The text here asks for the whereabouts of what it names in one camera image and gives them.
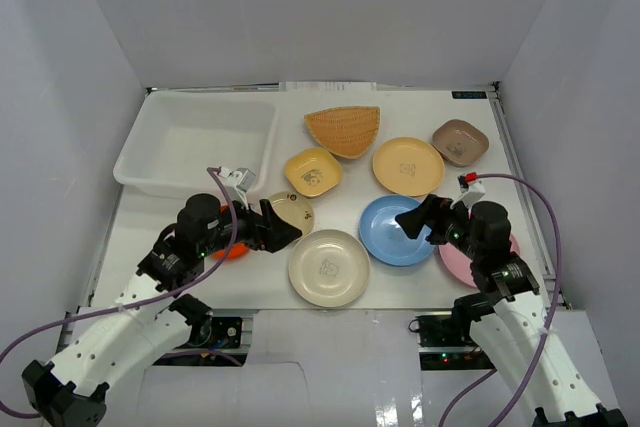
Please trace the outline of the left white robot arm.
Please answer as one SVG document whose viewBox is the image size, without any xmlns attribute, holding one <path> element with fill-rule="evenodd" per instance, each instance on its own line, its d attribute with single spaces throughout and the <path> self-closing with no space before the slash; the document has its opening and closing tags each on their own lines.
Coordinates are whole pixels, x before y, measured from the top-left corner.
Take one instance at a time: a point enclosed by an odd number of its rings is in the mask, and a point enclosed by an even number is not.
<svg viewBox="0 0 640 427">
<path fill-rule="evenodd" d="M 139 262 L 114 312 L 99 316 L 48 362 L 24 369 L 29 403 L 51 426 L 97 425 L 108 393 L 127 374 L 209 339 L 210 307 L 183 289 L 204 273 L 208 256 L 237 243 L 275 253 L 301 235 L 266 199 L 254 212 L 239 201 L 223 207 L 210 194 L 190 197 Z"/>
</svg>

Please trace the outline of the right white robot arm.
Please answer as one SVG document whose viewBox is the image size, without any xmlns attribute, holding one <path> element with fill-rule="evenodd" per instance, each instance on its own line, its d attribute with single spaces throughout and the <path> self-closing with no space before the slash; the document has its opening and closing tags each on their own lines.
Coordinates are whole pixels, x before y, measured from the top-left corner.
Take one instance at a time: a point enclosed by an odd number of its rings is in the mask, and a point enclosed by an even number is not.
<svg viewBox="0 0 640 427">
<path fill-rule="evenodd" d="M 620 410 L 604 407 L 553 331 L 535 276 L 511 249 L 503 206 L 480 201 L 466 207 L 429 195 L 396 221 L 409 238 L 428 228 L 430 243 L 449 244 L 470 259 L 479 291 L 455 301 L 452 335 L 481 348 L 515 400 L 529 409 L 533 425 L 626 425 Z"/>
</svg>

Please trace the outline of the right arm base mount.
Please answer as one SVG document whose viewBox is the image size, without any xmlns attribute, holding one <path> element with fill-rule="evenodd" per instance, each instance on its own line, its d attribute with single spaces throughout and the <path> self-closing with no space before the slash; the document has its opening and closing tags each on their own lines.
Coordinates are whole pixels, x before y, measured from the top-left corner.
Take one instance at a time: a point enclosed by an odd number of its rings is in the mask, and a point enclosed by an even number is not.
<svg viewBox="0 0 640 427">
<path fill-rule="evenodd" d="M 490 370 L 493 364 L 470 338 L 465 337 L 450 315 L 420 315 L 408 324 L 417 336 L 423 372 Z"/>
</svg>

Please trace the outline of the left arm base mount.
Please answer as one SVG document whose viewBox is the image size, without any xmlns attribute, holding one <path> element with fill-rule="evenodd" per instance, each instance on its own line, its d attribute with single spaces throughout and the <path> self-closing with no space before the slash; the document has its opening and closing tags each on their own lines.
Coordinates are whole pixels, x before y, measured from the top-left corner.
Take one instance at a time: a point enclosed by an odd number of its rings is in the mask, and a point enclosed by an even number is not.
<svg viewBox="0 0 640 427">
<path fill-rule="evenodd" d="M 238 349 L 242 345 L 242 317 L 207 316 L 191 328 L 187 347 L 195 349 Z"/>
</svg>

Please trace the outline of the woven fan-shaped basket plate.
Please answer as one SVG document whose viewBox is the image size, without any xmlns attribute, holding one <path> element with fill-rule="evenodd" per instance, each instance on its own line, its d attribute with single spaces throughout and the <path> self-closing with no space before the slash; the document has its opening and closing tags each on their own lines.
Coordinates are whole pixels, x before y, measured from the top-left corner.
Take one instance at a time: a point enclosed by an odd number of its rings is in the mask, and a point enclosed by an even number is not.
<svg viewBox="0 0 640 427">
<path fill-rule="evenodd" d="M 361 157 L 374 143 L 380 127 L 377 106 L 344 106 L 304 116 L 313 139 L 330 153 L 346 158 Z"/>
</svg>

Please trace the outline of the blue round plate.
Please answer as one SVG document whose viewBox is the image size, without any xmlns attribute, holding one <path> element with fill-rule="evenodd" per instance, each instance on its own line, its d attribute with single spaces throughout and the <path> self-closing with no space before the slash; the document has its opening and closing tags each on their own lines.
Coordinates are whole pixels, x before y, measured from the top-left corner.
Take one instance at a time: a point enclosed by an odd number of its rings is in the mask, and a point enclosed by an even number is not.
<svg viewBox="0 0 640 427">
<path fill-rule="evenodd" d="M 372 201 L 359 221 L 361 242 L 379 261 L 396 267 L 408 267 L 425 261 L 435 246 L 428 242 L 430 229 L 424 226 L 417 239 L 407 237 L 395 217 L 415 209 L 421 202 L 412 197 L 392 194 Z"/>
</svg>

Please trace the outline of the cream round plate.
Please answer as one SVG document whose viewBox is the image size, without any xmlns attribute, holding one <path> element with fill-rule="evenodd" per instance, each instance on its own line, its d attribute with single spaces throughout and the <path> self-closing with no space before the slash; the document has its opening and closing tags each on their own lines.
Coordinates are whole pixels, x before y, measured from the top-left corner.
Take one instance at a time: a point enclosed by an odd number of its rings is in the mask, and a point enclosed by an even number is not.
<svg viewBox="0 0 640 427">
<path fill-rule="evenodd" d="M 370 277 L 370 257 L 359 240 L 336 229 L 308 234 L 288 260 L 289 280 L 305 301 L 320 308 L 341 308 L 357 300 Z"/>
</svg>

